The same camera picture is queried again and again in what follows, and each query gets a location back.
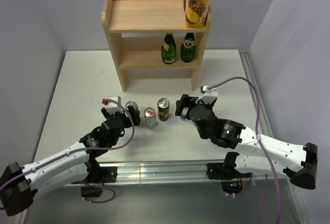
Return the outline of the blue silver can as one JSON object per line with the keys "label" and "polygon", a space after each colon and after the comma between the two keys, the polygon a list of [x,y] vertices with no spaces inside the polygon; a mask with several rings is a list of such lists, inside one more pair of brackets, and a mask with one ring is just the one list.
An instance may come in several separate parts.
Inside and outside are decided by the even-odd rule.
{"label": "blue silver can", "polygon": [[182,112],[181,112],[181,115],[180,115],[181,120],[183,120],[183,121],[187,121],[188,120],[188,117],[187,117],[188,110],[189,110],[188,107],[184,107],[182,109]]}
{"label": "blue silver can", "polygon": [[152,107],[147,107],[144,110],[144,118],[148,129],[154,129],[156,127],[155,110]]}

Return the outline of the black yellow can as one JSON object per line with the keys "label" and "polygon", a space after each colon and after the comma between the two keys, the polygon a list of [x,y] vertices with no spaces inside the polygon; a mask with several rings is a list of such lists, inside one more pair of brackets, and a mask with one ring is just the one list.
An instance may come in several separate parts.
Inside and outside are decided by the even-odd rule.
{"label": "black yellow can", "polygon": [[157,102],[158,117],[160,121],[167,121],[170,115],[170,101],[167,98],[161,98]]}
{"label": "black yellow can", "polygon": [[125,105],[125,108],[127,110],[137,111],[138,110],[138,104],[135,101],[128,101]]}

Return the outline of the green yellow-label glass bottle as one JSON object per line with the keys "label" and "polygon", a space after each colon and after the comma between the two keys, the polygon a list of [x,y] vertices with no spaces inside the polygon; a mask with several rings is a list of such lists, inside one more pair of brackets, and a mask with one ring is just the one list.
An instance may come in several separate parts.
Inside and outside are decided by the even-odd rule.
{"label": "green yellow-label glass bottle", "polygon": [[172,64],[176,58],[176,44],[172,33],[166,33],[161,47],[161,58],[165,64]]}

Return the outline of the green Perrier glass bottle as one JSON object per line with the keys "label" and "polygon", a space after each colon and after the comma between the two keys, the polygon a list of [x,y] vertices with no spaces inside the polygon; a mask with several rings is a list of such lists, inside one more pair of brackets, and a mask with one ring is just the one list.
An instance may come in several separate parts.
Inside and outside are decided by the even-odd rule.
{"label": "green Perrier glass bottle", "polygon": [[195,57],[196,44],[194,33],[187,33],[180,47],[180,58],[185,63],[190,63]]}

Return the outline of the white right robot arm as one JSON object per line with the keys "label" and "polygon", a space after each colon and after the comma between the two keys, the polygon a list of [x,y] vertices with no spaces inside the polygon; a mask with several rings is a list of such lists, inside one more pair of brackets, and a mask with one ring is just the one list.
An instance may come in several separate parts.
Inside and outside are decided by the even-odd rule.
{"label": "white right robot arm", "polygon": [[201,139],[228,149],[216,179],[231,180],[242,174],[285,175],[290,182],[303,189],[315,189],[318,147],[313,143],[295,145],[257,134],[242,123],[216,117],[215,101],[205,103],[197,97],[183,94],[176,101],[175,115],[187,112]]}

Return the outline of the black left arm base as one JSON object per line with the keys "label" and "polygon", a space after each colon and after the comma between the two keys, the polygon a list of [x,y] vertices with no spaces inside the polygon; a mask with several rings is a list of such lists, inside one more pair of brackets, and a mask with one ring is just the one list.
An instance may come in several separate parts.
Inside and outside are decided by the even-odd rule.
{"label": "black left arm base", "polygon": [[[91,176],[88,176],[87,179],[84,180],[84,183],[101,184],[102,186],[104,186],[105,183],[114,183],[117,178],[117,170],[118,168],[116,166],[101,167],[98,172],[93,172]],[[83,185],[80,188],[80,193],[84,198],[98,198],[103,193],[103,190]]]}

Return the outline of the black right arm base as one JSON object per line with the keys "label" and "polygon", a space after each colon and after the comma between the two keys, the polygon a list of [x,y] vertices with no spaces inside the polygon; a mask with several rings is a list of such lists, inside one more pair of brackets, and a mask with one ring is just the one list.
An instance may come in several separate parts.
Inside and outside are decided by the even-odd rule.
{"label": "black right arm base", "polygon": [[223,163],[208,163],[206,177],[210,180],[234,180],[250,178],[252,173],[240,173],[234,168],[226,168]]}

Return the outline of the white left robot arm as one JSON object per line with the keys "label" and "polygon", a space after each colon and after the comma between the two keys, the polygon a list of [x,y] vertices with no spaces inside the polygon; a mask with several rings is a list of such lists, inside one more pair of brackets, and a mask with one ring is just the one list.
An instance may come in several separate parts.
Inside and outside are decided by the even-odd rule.
{"label": "white left robot arm", "polygon": [[1,210],[14,216],[29,208],[34,198],[67,184],[95,182],[100,178],[96,158],[117,150],[125,129],[140,125],[140,111],[134,107],[102,108],[105,121],[69,148],[46,159],[20,166],[14,162],[1,175]]}

